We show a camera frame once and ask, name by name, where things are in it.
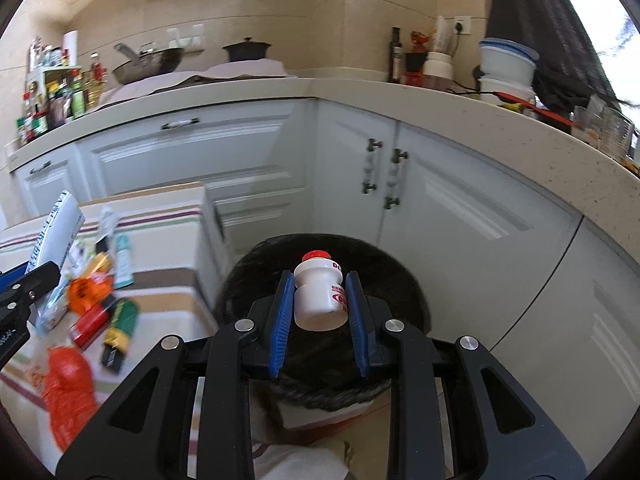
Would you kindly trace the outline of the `white kitchen cabinets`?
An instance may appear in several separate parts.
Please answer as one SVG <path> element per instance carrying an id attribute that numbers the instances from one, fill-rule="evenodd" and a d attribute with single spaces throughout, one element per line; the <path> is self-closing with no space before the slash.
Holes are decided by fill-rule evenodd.
<path id="1" fill-rule="evenodd" d="M 33 214 L 200 181 L 235 255 L 326 232 L 389 252 L 435 336 L 497 353 L 589 469 L 639 407 L 639 180 L 533 119 L 421 94 L 401 114 L 334 98 L 101 110 L 10 163 Z"/>

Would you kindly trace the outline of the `condiment bottles rack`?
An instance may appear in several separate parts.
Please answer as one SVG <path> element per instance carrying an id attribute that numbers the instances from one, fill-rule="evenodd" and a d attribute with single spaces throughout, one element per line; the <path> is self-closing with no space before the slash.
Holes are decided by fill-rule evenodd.
<path id="1" fill-rule="evenodd" d="M 30 43 L 22 114 L 16 120 L 19 146 L 84 117 L 98 106 L 107 70 L 96 52 L 83 68 L 78 63 L 78 44 L 77 30 L 66 32 L 60 46 L 44 44 L 39 37 Z"/>

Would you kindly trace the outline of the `steel wok pan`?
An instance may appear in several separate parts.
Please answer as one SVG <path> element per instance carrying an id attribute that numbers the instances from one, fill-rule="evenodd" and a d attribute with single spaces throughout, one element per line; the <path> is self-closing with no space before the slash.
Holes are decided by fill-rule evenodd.
<path id="1" fill-rule="evenodd" d="M 170 74 L 179 66 L 184 55 L 183 48 L 138 53 L 126 44 L 115 44 L 114 50 L 127 59 L 125 63 L 112 70 L 114 78 L 122 86 L 146 78 Z"/>

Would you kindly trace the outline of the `white yogurt bottle red cap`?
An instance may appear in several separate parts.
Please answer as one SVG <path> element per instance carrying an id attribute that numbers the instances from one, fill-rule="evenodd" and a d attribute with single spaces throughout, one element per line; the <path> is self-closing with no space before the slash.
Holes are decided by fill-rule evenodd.
<path id="1" fill-rule="evenodd" d="M 329 332 L 348 320 L 346 292 L 340 265 L 327 252 L 303 255 L 294 270 L 294 321 L 307 332 Z"/>

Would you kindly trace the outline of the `large red plastic bag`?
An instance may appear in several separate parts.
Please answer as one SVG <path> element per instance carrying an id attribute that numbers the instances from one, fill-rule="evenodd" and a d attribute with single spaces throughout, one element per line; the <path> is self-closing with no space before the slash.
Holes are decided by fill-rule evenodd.
<path id="1" fill-rule="evenodd" d="M 65 452 L 99 407 L 91 368 L 76 348 L 48 350 L 42 398 L 49 412 L 55 443 Z"/>

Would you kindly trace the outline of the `white green lettered tube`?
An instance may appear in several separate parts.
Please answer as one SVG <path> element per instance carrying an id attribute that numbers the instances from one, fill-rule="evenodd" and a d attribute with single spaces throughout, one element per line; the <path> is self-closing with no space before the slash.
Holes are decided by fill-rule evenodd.
<path id="1" fill-rule="evenodd" d="M 37 236 L 26 272 L 32 272 L 38 266 L 48 262 L 53 262 L 62 269 L 68 252 L 84 223 L 85 216 L 78 201 L 69 190 L 64 190 L 58 196 Z"/>

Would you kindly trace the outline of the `red spray can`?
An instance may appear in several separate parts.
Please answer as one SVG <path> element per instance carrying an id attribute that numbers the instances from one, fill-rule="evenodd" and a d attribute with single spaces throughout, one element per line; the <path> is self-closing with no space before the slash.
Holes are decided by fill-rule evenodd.
<path id="1" fill-rule="evenodd" d="M 111 323 L 117 298 L 107 295 L 101 302 L 90 308 L 70 326 L 70 340 L 79 349 L 85 349 Z"/>

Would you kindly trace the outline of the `white stacked bowls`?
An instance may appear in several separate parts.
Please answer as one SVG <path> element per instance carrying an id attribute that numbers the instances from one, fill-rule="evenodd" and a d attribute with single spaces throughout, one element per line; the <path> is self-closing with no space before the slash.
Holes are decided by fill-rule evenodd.
<path id="1" fill-rule="evenodd" d="M 535 102 L 533 81 L 539 54 L 515 41 L 486 38 L 480 42 L 480 98 L 499 103 L 495 92 Z"/>

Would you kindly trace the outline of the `amber bottle yellow label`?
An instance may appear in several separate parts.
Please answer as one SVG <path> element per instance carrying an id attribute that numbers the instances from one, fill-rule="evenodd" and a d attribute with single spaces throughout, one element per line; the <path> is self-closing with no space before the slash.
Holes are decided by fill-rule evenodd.
<path id="1" fill-rule="evenodd" d="M 87 264 L 84 272 L 82 272 L 82 278 L 91 278 L 93 274 L 102 273 L 107 274 L 111 271 L 112 259 L 107 252 L 98 252 Z"/>

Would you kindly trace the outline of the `green bottle black cap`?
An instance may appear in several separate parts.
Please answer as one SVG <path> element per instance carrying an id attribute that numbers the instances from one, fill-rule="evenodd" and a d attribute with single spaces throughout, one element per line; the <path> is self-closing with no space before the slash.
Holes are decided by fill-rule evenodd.
<path id="1" fill-rule="evenodd" d="M 138 305 L 129 298 L 116 301 L 111 323 L 103 338 L 101 364 L 109 372 L 119 374 L 129 353 L 132 336 L 137 326 Z"/>

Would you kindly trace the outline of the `dark olive oil bottle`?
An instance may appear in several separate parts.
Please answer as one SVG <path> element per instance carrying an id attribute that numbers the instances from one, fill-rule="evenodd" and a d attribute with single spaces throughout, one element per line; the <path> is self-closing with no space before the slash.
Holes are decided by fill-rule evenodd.
<path id="1" fill-rule="evenodd" d="M 392 84 L 399 84 L 401 80 L 402 44 L 400 42 L 400 28 L 392 28 L 390 40 L 390 62 L 388 63 L 387 80 Z"/>

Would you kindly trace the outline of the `black cast iron pot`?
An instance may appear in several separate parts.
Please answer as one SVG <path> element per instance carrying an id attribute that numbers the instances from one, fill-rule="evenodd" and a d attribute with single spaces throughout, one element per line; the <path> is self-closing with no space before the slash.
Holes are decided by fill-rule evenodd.
<path id="1" fill-rule="evenodd" d="M 271 44 L 263 41 L 254 41 L 250 37 L 245 37 L 236 44 L 228 44 L 224 46 L 224 50 L 228 54 L 230 63 L 241 61 L 257 61 L 267 57 L 267 53 Z"/>

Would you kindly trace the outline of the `light blue tube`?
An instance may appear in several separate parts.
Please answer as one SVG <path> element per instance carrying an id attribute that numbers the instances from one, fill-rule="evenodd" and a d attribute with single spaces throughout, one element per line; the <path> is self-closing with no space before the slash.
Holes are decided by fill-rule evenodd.
<path id="1" fill-rule="evenodd" d="M 70 284 L 70 277 L 63 276 L 58 286 L 52 290 L 46 302 L 37 310 L 36 332 L 39 335 L 47 335 L 54 330 L 58 323 L 62 321 L 68 311 L 68 300 L 66 290 Z"/>

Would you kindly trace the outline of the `striped tablecloth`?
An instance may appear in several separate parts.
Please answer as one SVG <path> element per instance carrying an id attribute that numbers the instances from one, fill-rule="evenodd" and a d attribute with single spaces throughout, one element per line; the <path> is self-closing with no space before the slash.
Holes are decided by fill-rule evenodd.
<path id="1" fill-rule="evenodd" d="M 132 285 L 119 291 L 140 312 L 122 372 L 104 370 L 102 341 L 96 339 L 84 357 L 92 368 L 96 400 L 104 402 L 160 338 L 175 334 L 183 340 L 216 332 L 212 315 L 216 292 L 230 269 L 230 256 L 214 219 L 205 188 L 198 183 L 154 188 L 115 195 L 82 205 L 86 222 L 79 240 L 94 245 L 100 214 L 116 214 L 115 232 L 126 235 L 131 247 Z M 62 456 L 50 428 L 43 402 L 41 377 L 47 369 L 47 351 L 68 346 L 68 331 L 76 314 L 67 313 L 50 334 L 30 335 L 29 342 L 1 372 L 1 403 L 10 421 L 44 470 L 55 470 Z"/>

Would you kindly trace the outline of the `white ceramic jar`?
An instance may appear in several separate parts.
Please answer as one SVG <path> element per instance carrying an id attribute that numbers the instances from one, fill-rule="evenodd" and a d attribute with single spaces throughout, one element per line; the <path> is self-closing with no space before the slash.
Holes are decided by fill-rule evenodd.
<path id="1" fill-rule="evenodd" d="M 447 91 L 454 79 L 454 66 L 449 54 L 430 52 L 423 66 L 423 87 Z"/>

